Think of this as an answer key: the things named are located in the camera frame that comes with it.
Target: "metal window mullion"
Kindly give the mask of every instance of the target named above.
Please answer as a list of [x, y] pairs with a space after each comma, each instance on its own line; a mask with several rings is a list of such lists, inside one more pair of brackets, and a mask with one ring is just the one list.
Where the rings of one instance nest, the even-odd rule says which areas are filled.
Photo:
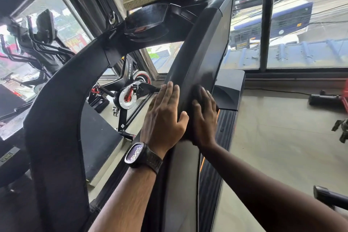
[[260, 40], [260, 71], [267, 69], [269, 38], [271, 33], [273, 0], [262, 0], [261, 40]]

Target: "power cord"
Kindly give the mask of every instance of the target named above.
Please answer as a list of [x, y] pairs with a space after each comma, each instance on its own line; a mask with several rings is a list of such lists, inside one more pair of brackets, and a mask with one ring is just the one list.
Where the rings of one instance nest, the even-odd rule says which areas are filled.
[[306, 96], [310, 96], [311, 95], [311, 94], [302, 93], [302, 92], [290, 92], [290, 91], [271, 90], [271, 89], [264, 89], [264, 88], [245, 88], [244, 90], [263, 90], [263, 91], [280, 92], [280, 93], [304, 94]]

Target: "sign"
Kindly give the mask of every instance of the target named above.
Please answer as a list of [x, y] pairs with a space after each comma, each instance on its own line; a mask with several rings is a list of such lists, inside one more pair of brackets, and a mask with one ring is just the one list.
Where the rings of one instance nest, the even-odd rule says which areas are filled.
[[64, 41], [64, 44], [67, 45], [74, 53], [78, 53], [83, 47], [87, 45], [87, 42], [81, 34], [78, 34]]

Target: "watch strap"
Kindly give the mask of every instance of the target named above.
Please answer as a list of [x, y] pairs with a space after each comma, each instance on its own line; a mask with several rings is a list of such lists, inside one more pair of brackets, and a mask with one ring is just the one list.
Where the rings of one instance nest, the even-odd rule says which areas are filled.
[[146, 144], [144, 148], [145, 148], [144, 163], [147, 166], [149, 166], [151, 169], [153, 169], [156, 174], [158, 174], [159, 168], [161, 167], [163, 160], [157, 154], [155, 154], [152, 150], [150, 150], [149, 146], [147, 146]]

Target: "forearm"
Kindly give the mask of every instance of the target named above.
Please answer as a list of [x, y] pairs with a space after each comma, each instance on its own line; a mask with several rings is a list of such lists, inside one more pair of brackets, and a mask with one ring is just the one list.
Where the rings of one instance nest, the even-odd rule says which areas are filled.
[[266, 176], [220, 146], [203, 155], [266, 231], [348, 231], [348, 222], [324, 204]]
[[129, 168], [89, 232], [140, 231], [155, 179], [147, 166]]

